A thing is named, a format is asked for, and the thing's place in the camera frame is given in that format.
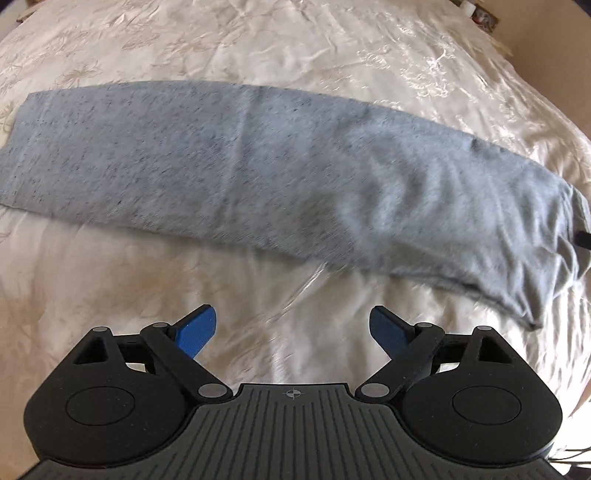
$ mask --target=bed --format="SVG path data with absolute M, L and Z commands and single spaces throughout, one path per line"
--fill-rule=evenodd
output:
M 137 80 L 289 87 L 422 116 L 529 157 L 591 199 L 591 143 L 448 0 L 46 0 L 0 43 L 0 145 L 31 92 Z M 134 333 L 215 306 L 199 361 L 242 382 L 348 382 L 387 361 L 370 309 L 450 333 L 491 325 L 556 394 L 589 396 L 586 282 L 526 332 L 479 301 L 410 280 L 238 247 L 0 210 L 0 478 L 35 461 L 24 406 L 92 326 Z M 564 447 L 561 436 L 556 447 Z

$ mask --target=ribbed gray surface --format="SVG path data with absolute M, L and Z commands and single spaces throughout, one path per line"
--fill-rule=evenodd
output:
M 300 395 L 287 395 L 297 390 Z M 423 449 L 389 407 L 342 385 L 246 385 L 235 400 L 199 408 L 187 429 L 133 465 L 79 469 L 46 461 L 26 480 L 558 480 L 537 460 L 510 469 L 457 465 Z

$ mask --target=wall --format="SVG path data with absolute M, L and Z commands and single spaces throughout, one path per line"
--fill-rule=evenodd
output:
M 0 40 L 16 28 L 17 17 L 28 8 L 26 0 L 14 0 L 0 13 Z
M 572 0 L 551 0 L 513 48 L 511 63 L 591 138 L 590 46 L 591 17 Z
M 485 0 L 482 4 L 501 21 L 493 37 L 514 50 L 553 0 Z

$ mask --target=circular pad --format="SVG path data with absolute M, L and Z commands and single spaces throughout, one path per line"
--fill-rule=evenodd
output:
M 104 426 L 123 420 L 134 405 L 134 396 L 122 388 L 93 387 L 70 397 L 66 411 L 82 425 Z
M 452 404 L 462 417 L 480 425 L 510 422 L 521 411 L 521 403 L 513 393 L 483 385 L 460 390 L 453 396 Z

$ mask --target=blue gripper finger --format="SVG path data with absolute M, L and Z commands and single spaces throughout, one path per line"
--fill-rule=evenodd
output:
M 216 311 L 210 305 L 202 305 L 174 325 L 174 343 L 194 358 L 216 333 L 216 325 Z

